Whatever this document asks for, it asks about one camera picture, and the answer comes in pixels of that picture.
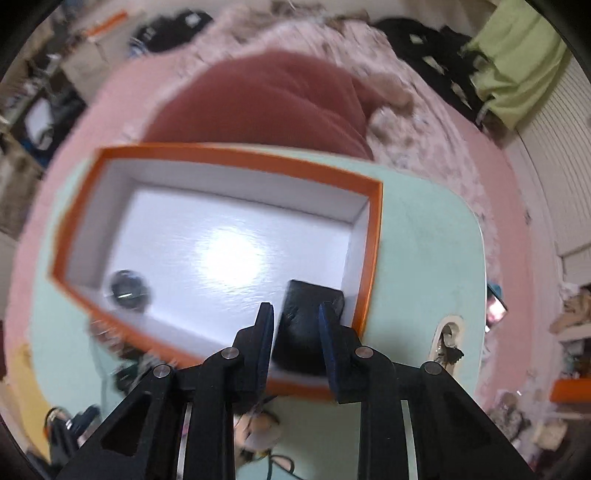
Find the black pouch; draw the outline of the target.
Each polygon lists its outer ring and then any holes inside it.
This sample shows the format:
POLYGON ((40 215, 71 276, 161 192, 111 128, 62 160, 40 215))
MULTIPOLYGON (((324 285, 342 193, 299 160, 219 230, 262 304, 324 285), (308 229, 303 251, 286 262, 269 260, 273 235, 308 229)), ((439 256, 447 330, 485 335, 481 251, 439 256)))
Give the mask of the black pouch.
POLYGON ((283 370, 325 376, 325 359, 318 330, 318 313, 324 303, 341 319, 345 296, 341 290, 290 280, 274 339, 274 364, 283 370))

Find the cartoon figurine toy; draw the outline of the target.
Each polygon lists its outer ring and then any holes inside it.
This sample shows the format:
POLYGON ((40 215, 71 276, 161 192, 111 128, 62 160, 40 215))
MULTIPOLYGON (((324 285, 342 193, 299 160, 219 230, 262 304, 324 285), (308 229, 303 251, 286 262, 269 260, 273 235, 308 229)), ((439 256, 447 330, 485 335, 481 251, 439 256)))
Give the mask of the cartoon figurine toy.
POLYGON ((260 411, 235 416, 233 439, 235 447, 252 453, 273 450, 280 442, 280 421, 270 412, 260 411))

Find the round black lens object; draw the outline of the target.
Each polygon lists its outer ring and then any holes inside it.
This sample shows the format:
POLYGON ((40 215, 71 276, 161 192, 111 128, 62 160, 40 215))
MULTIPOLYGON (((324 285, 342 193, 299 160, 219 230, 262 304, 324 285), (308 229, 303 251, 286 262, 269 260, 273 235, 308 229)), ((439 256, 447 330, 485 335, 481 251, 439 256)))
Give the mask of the round black lens object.
POLYGON ((132 270, 116 271, 109 281, 110 298, 122 309, 143 312, 150 302, 150 290, 145 279, 132 270))

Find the orange cardboard box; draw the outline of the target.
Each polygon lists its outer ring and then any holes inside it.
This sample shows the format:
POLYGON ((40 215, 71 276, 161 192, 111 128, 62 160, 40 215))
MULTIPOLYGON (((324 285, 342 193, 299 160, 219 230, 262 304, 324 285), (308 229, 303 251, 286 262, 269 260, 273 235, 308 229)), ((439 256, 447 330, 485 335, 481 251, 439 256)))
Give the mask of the orange cardboard box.
POLYGON ((116 337, 181 367, 228 346, 290 280, 341 290, 363 332, 377 271, 384 177, 346 156, 248 145, 100 150, 63 215, 52 275, 116 337), (110 277, 138 272, 143 312, 110 277))

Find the pink floral quilt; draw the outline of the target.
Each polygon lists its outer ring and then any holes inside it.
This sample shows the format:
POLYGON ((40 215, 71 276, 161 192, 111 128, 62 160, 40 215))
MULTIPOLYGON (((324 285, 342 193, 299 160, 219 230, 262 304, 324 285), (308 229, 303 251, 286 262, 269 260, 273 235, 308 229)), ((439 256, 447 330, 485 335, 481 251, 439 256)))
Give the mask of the pink floral quilt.
POLYGON ((377 162, 443 184, 460 195, 481 227, 486 259, 500 255, 498 229, 477 162, 446 102, 394 53, 384 33, 361 20, 287 18, 238 5, 226 8, 180 57, 182 79, 213 64, 266 50, 318 57, 382 94, 368 140, 377 162))

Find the black clothes pile right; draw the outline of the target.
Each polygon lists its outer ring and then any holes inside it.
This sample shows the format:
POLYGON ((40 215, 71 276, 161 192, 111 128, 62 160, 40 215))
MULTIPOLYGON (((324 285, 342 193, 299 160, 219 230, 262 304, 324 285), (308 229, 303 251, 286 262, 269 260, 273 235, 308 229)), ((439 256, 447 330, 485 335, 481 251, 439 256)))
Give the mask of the black clothes pile right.
POLYGON ((404 17, 379 20, 382 31, 399 59, 406 62, 443 100, 475 125, 485 102, 478 96, 472 76, 479 52, 465 52, 471 38, 449 26, 440 30, 404 17))

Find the black clothes pile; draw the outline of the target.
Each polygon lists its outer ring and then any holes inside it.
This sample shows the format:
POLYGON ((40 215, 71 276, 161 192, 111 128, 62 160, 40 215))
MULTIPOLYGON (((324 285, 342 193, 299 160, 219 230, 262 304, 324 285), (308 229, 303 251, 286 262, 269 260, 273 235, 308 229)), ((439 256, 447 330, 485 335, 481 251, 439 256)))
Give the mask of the black clothes pile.
POLYGON ((185 9, 175 16, 158 16, 135 29, 128 40, 131 56, 163 53, 192 40, 213 18, 202 10, 185 9))
POLYGON ((475 125, 485 102, 478 96, 472 76, 479 52, 465 52, 471 38, 449 26, 440 30, 404 17, 379 20, 382 31, 399 59, 406 62, 443 100, 475 125))

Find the green hanging cloth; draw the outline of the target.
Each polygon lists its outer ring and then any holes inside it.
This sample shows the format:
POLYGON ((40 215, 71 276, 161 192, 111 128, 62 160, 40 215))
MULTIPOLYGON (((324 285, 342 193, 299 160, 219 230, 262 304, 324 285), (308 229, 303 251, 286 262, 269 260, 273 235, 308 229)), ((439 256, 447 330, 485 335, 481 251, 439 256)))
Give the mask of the green hanging cloth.
POLYGON ((541 108, 570 60, 566 43, 526 1, 500 1, 463 48, 474 55, 471 80, 483 102, 477 124, 499 139, 523 127, 541 108))

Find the white drawer cabinet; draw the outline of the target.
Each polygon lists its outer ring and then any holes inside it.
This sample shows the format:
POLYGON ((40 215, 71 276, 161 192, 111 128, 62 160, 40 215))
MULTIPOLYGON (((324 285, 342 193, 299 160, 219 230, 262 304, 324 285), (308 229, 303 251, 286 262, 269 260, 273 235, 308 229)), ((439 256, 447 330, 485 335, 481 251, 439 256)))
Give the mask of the white drawer cabinet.
POLYGON ((144 12, 119 10, 85 26, 80 41, 60 62, 78 95, 91 103, 104 82, 128 58, 128 42, 144 12))

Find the black clothes pile left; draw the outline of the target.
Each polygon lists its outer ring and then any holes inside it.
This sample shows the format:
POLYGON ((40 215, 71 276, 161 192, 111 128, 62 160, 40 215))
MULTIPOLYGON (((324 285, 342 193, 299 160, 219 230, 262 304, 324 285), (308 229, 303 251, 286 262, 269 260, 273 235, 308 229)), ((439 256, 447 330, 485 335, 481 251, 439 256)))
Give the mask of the black clothes pile left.
POLYGON ((175 16, 158 16, 135 29, 128 40, 131 56, 163 53, 192 40, 213 18, 202 10, 185 9, 175 16))

